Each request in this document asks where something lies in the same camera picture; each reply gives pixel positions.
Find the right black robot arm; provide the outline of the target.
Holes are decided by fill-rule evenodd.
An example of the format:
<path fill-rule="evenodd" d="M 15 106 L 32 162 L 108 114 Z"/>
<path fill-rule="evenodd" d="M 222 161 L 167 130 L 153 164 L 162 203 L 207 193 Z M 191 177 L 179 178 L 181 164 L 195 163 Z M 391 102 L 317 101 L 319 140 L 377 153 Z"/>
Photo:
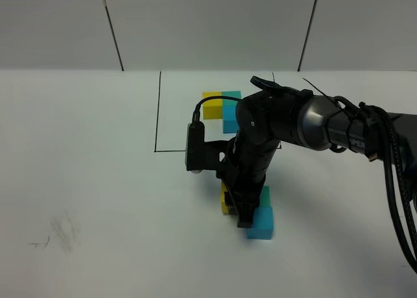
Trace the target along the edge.
<path fill-rule="evenodd" d="M 314 151 L 350 150 L 381 160 L 387 191 L 398 185 L 405 211 L 416 208 L 416 116 L 354 105 L 341 96 L 315 95 L 258 77 L 258 92 L 237 103 L 238 131 L 227 146 L 221 178 L 231 191 L 238 226 L 249 228 L 266 171 L 280 142 Z"/>

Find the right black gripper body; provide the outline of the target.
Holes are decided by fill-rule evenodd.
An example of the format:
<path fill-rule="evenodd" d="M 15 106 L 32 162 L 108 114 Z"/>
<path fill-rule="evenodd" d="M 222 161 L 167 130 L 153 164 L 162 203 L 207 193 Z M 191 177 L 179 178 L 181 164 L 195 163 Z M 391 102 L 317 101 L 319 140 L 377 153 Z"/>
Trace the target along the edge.
<path fill-rule="evenodd" d="M 280 141 L 269 139 L 255 144 L 247 136 L 236 136 L 228 143 L 225 168 L 216 176 L 223 181 L 235 207 L 258 207 L 266 171 Z"/>

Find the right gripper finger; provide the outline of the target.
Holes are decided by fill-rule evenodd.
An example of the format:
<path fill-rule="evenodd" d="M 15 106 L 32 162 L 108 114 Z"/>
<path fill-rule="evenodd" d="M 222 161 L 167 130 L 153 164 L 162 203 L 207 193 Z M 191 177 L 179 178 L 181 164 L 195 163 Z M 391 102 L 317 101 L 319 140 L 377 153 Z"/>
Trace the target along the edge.
<path fill-rule="evenodd" d="M 237 227 L 251 228 L 256 210 L 256 200 L 244 198 L 237 201 Z"/>
<path fill-rule="evenodd" d="M 237 210 L 235 209 L 235 206 L 233 204 L 233 201 L 231 199 L 230 193 L 228 192 L 226 196 L 226 203 L 229 208 L 229 215 L 237 215 Z"/>

